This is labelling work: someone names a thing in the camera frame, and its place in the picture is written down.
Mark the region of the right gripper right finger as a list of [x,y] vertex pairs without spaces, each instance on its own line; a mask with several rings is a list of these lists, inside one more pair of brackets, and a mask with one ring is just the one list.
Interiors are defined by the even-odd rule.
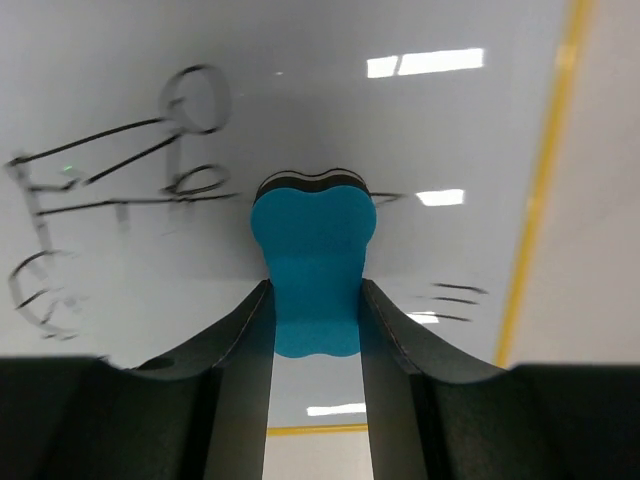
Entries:
[[639,369],[502,369],[405,315],[372,281],[359,333],[378,479],[635,479]]

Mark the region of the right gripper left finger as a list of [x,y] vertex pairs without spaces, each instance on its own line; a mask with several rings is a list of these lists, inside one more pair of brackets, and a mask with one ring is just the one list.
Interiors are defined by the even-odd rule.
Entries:
[[269,282],[132,369],[96,357],[1,362],[5,479],[258,479],[276,316]]

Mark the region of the blue whiteboard eraser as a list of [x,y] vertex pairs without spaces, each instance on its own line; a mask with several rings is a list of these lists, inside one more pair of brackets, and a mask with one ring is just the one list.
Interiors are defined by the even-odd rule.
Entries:
[[274,290],[278,355],[359,353],[359,295],[376,223],[372,195],[350,170],[285,170],[259,186],[250,227]]

